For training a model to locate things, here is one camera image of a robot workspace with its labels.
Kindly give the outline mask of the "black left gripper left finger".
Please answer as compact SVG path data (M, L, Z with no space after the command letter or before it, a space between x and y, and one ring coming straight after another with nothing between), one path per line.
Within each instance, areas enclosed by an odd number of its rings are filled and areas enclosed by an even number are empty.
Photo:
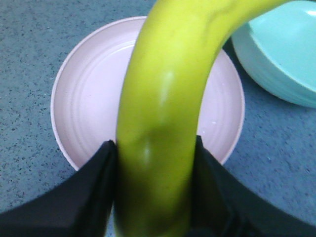
M68 180L0 215L2 237L103 237L114 200L117 149L104 142Z

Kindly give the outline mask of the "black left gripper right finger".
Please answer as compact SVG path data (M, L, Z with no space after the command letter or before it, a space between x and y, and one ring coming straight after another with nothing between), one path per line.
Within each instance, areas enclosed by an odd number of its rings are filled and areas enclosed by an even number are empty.
M314 237L316 228L254 194L203 146L197 136L191 237Z

